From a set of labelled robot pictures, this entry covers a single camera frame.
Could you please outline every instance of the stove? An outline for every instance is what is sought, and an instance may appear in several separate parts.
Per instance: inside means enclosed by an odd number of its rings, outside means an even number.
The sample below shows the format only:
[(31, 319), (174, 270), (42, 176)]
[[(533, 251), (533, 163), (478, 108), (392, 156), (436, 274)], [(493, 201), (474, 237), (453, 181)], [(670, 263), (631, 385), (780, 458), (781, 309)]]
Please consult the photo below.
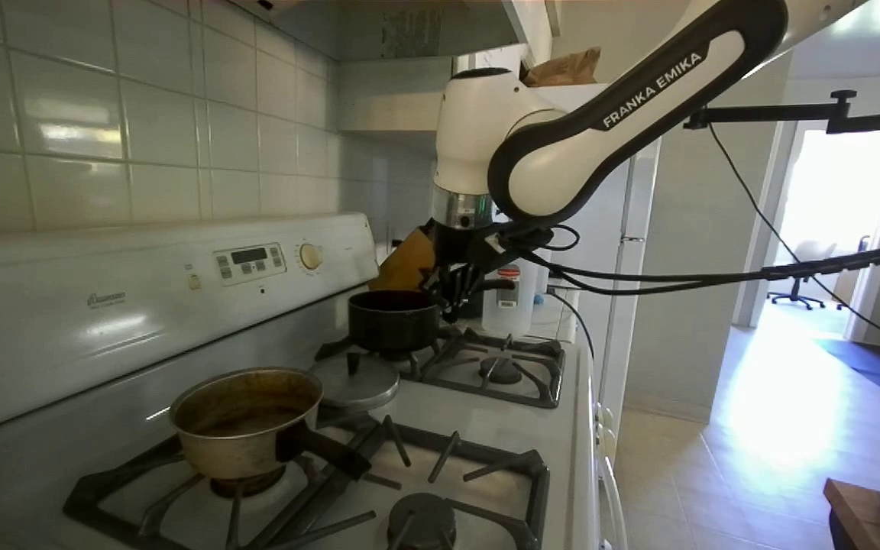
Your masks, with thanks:
[(399, 379), (555, 410), (564, 352), (560, 339), (486, 335), (478, 327), (443, 327), (439, 339), (402, 357), (363, 352), (347, 339), (319, 348), (323, 371), (393, 371)]
[(542, 547), (550, 470), (535, 449), (507, 452), (397, 426), (387, 417), (323, 426), (374, 461), (351, 482), (297, 458), (262, 482), (221, 492), (187, 468), (178, 440), (84, 478), (63, 514), (132, 547)]
[(319, 457), (228, 486), (188, 468), (171, 400), (231, 371), (319, 371), (374, 272), (363, 218), (0, 241), (0, 539), (598, 547), (592, 382), (560, 325), (509, 342), (449, 327), (397, 368), (386, 400), (320, 417), (320, 435), (374, 461), (361, 479)]

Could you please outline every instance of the wall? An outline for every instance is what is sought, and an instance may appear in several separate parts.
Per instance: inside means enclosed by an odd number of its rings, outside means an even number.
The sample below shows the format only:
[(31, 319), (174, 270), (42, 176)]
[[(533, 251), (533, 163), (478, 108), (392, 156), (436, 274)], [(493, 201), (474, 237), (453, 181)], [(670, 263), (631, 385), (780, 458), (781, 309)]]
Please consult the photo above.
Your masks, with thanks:
[(342, 140), (342, 208), (366, 211), (375, 241), (407, 238), (431, 220), (431, 150), (363, 134), (342, 134)]
[[(714, 103), (781, 100), (788, 64), (775, 60)], [(714, 130), (751, 195), (769, 166), (775, 126)], [(670, 132), (652, 213), (645, 272), (737, 272), (754, 211), (710, 132)], [(741, 287), (645, 298), (638, 306), (626, 404), (710, 418)]]
[(0, 0), (0, 231), (386, 213), (332, 89), (223, 0)]

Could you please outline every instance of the floor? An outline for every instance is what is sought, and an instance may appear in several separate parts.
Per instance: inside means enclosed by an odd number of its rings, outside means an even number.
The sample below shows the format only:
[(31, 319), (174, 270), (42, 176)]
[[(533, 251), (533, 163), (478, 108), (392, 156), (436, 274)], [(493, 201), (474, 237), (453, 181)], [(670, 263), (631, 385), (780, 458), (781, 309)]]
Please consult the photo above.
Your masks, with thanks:
[(845, 312), (766, 306), (734, 329), (710, 426), (626, 412), (618, 479), (633, 550), (829, 550), (829, 478), (880, 486), (880, 387), (813, 339)]

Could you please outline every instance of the burner grate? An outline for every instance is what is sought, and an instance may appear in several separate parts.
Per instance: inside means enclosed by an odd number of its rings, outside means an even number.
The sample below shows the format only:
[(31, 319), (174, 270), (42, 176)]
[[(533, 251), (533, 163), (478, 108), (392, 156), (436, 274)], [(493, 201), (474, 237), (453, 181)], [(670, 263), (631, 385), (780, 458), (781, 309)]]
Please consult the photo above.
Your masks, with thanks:
[(474, 329), (443, 329), (439, 356), (402, 379), (555, 410), (564, 352), (555, 339), (518, 342)]
[[(478, 507), (470, 501), (446, 497), (446, 494), (431, 494), (431, 497), (443, 501), (443, 507), (449, 507), (453, 514), (470, 514), (483, 524), (502, 527), (509, 536), (514, 547), (518, 547), (518, 550), (539, 550), (542, 547), (542, 532), (545, 532), (545, 519), (548, 519), (550, 470), (545, 468), (545, 461), (535, 449), (530, 449), (530, 452), (493, 449), (493, 447), (460, 440), (456, 430), (453, 435), (431, 435), (422, 429), (393, 426), (392, 418), (375, 421), (369, 417), (347, 418), (338, 429), (344, 435), (351, 435), (351, 447), (366, 458), (374, 458), (381, 447), (397, 447), (397, 452), (402, 457), (402, 461), (410, 468), (412, 458), (410, 458), (407, 447), (427, 449), (433, 457), (433, 464), (427, 468), (426, 482), (431, 482), (431, 486), (436, 482), (436, 478), (449, 458), (480, 464), (480, 468), (468, 470), (460, 478), (460, 482), (474, 482), (474, 479), (488, 478), (495, 470), (525, 478), (530, 479), (530, 497), (525, 497), (523, 517), (495, 514), (495, 511)], [(151, 503), (144, 511), (141, 524), (103, 511), (103, 501), (109, 494), (132, 486), (144, 474), (154, 474), (154, 470), (159, 470), (166, 464), (178, 464), (178, 461), (182, 461), (182, 457), (181, 457), (181, 442), (171, 437), (171, 440), (147, 449), (144, 457), (137, 457), (137, 458), (132, 458), (114, 470), (89, 474), (70, 492), (63, 514), (103, 532), (103, 536), (109, 536), (109, 539), (117, 539), (117, 542), (125, 542), (132, 547), (182, 550), (181, 542), (171, 542), (161, 536), (161, 519), (178, 503), (178, 497), (187, 494), (188, 489), (197, 489), (198, 482), (204, 482), (204, 478), (193, 474), (193, 478), (181, 479), (178, 486), (171, 486), (166, 494), (155, 497), (155, 503)], [(319, 539), (330, 539), (330, 536), (338, 536), (344, 528), (355, 528), (361, 524), (375, 519), (375, 511), (363, 511), (363, 514), (355, 514), (355, 517), (344, 517), (335, 524), (320, 524), (327, 517), (327, 511), (335, 503), (335, 497), (342, 492), (355, 489), (355, 482), (344, 474), (332, 470), (330, 464), (319, 470), (314, 464), (303, 461), (300, 468), (309, 470), (309, 486), (286, 507), (276, 511), (276, 517), (246, 547), (237, 545), (242, 542), (237, 532), (242, 532), (246, 494), (242, 494), (242, 489), (236, 489), (228, 494), (231, 497), (228, 532), (225, 532), (228, 550), (305, 547)], [(375, 486), (397, 492), (393, 507), (402, 507), (402, 501), (410, 497), (410, 494), (402, 494), (402, 486), (412, 479), (386, 479), (386, 478), (366, 474), (361, 482), (375, 482)], [(439, 542), (439, 547), (446, 547), (446, 542), (453, 542), (453, 532), (446, 528), (446, 524), (436, 528), (439, 528), (436, 542)], [(416, 528), (410, 536), (393, 536), (397, 542), (392, 542), (392, 547), (410, 547), (410, 545), (422, 547), (419, 539), (426, 532)]]

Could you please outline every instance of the black cable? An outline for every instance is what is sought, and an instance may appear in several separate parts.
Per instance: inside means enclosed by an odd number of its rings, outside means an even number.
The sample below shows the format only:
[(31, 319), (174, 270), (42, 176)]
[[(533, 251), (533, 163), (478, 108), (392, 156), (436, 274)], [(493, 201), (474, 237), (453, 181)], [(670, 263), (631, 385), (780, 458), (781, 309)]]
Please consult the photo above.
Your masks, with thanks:
[(694, 272), (694, 274), (623, 274), (623, 272), (590, 272), (575, 265), (550, 263), (539, 253), (518, 253), (530, 263), (539, 263), (550, 272), (582, 274), (582, 277), (603, 277), (603, 281), (672, 281), (672, 283), (737, 283), (737, 281), (780, 281), (780, 277), (807, 277), (807, 274), (829, 274), (829, 272), (845, 272), (845, 270), (869, 270), (880, 265), (880, 249), (866, 253), (845, 253), (845, 258), (824, 258), (824, 259), (802, 259), (802, 263), (781, 263), (781, 265), (764, 265), (758, 272)]
[(575, 315), (575, 321), (582, 325), (582, 329), (585, 329), (585, 335), (587, 335), (587, 347), (590, 347), (590, 356), (592, 356), (592, 362), (595, 362), (595, 342), (592, 342), (592, 333), (590, 333), (590, 327), (587, 327), (587, 319), (562, 298), (562, 295), (555, 295), (553, 287), (548, 291), (553, 299), (560, 299), (570, 315)]
[[(741, 187), (747, 191), (747, 200), (751, 205), (751, 211), (758, 213), (758, 220), (772, 231), (772, 238), (790, 253), (793, 263), (802, 263), (802, 258), (790, 251), (790, 246), (780, 237), (780, 230), (772, 226), (772, 220), (758, 208), (742, 171), (737, 168), (734, 156), (726, 154), (726, 148), (720, 143), (714, 126), (710, 126), (712, 140), (718, 143), (725, 163), (731, 166), (734, 176), (741, 181)], [(811, 274), (811, 281), (817, 287), (823, 287), (837, 306), (844, 306), (850, 315), (863, 319), (869, 327), (880, 329), (880, 325), (869, 315), (863, 315), (859, 309), (854, 309), (850, 302), (844, 302), (824, 281), (820, 281), (817, 274)]]
[(569, 231), (570, 237), (570, 241), (569, 246), (545, 246), (545, 251), (570, 251), (570, 249), (577, 249), (582, 241), (585, 241), (585, 237), (575, 230), (575, 226), (553, 226), (553, 230), (562, 230), (562, 231)]
[(652, 295), (680, 295), (680, 291), (700, 291), (700, 287), (718, 287), (718, 283), (734, 283), (734, 281), (692, 281), (692, 283), (665, 283), (665, 287), (635, 287), (635, 291), (611, 291), (611, 287), (592, 287), (592, 283), (585, 283), (570, 274), (560, 274), (562, 281), (587, 291), (587, 295), (603, 295), (603, 298), (652, 298)]

